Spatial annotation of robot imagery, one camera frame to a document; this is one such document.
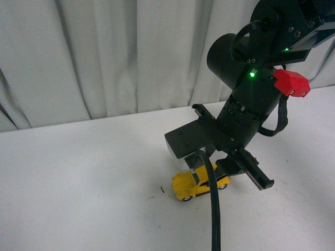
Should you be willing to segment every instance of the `black cable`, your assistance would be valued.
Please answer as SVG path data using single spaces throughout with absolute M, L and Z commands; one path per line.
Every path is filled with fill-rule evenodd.
M 238 61 L 238 62 L 244 62 L 246 63 L 247 61 L 245 59 L 236 59 L 234 58 L 234 50 L 237 45 L 237 43 L 248 33 L 250 33 L 253 30 L 257 29 L 264 29 L 268 30 L 270 27 L 267 23 L 262 22 L 262 21 L 253 21 L 245 25 L 234 37 L 230 44 L 230 56 L 233 60 Z
M 210 189 L 210 203 L 211 203 L 211 250 L 220 251 L 221 250 L 221 219 L 220 219 L 220 204 L 219 204 L 219 192 L 218 184 L 216 181 L 215 172 L 213 166 L 206 153 L 202 150 L 197 150 L 195 152 L 201 160 L 204 162 L 206 167 L 206 172 L 209 181 Z

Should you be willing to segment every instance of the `white curtain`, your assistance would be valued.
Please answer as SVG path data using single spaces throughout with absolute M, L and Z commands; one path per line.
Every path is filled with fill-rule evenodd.
M 226 100 L 212 43 L 256 0 L 0 1 L 0 131 Z M 333 39 L 291 65 L 335 83 Z

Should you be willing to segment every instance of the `car wheel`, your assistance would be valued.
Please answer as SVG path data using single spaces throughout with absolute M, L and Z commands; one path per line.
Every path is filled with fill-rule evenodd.
M 218 189 L 224 190 L 227 187 L 227 184 L 223 184 L 222 186 L 219 186 Z
M 186 196 L 184 199 L 183 199 L 183 201 L 189 201 L 189 200 L 191 200 L 193 197 L 192 196 Z

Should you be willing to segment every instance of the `toy car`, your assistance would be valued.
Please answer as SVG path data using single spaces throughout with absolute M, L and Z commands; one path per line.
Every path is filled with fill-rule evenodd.
M 218 189 L 225 189 L 230 183 L 230 178 L 224 174 L 220 174 L 216 164 L 212 165 L 217 176 Z M 191 169 L 185 173 L 174 175 L 172 188 L 177 198 L 183 201 L 189 201 L 193 197 L 209 193 L 209 182 L 205 165 L 197 169 Z

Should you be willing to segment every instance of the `white tabletop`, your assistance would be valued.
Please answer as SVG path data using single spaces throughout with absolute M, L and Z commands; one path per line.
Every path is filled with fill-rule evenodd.
M 335 87 L 290 98 L 287 128 L 251 141 L 275 184 L 240 175 L 219 192 L 222 250 L 335 250 L 334 107 Z M 185 169 L 164 138 L 195 119 L 185 107 L 1 133 L 0 250 L 210 250 L 210 196 L 175 198 Z

